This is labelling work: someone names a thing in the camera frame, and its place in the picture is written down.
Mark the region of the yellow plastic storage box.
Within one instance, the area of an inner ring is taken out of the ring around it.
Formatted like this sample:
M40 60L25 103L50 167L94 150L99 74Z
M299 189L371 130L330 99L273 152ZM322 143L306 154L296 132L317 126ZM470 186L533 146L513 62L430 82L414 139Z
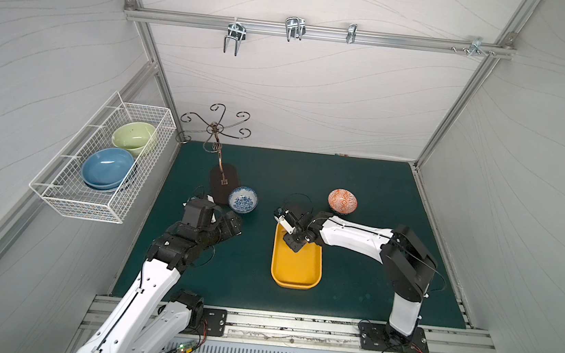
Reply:
M310 290L322 279L322 247L308 243L294 252L284 241L287 234L280 224L275 228L271 275L281 288Z

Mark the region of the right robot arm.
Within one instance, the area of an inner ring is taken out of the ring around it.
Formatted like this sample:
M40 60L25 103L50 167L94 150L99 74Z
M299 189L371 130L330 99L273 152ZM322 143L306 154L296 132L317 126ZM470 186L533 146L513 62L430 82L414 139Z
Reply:
M374 228L330 212L311 214L296 205L277 208L274 218L285 229L283 240L295 253L305 244L315 243L342 247L383 265L394 291L385 329L403 343L412 341L422 303L439 272L434 256L411 228Z

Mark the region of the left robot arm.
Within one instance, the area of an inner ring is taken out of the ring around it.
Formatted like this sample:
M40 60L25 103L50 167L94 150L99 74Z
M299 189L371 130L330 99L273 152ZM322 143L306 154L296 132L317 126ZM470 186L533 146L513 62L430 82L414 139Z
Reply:
M242 232L242 218L208 199L190 199L183 217L155 239L139 274L113 312L75 353L164 353L185 330L199 328L203 300L180 291L163 307L165 295L204 250Z

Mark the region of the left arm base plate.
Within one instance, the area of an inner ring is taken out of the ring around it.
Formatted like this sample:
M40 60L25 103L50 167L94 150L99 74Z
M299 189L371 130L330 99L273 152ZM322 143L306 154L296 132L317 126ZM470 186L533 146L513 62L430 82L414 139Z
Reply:
M183 333L222 337L228 318L226 309L200 307L192 311L190 322Z

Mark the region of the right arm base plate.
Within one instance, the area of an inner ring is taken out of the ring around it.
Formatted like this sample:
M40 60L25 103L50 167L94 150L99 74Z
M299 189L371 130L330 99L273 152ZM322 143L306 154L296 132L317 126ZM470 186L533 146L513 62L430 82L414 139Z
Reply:
M365 319L357 324L360 348L368 351L389 353L429 353L425 331L416 327L410 336L403 336L389 324Z

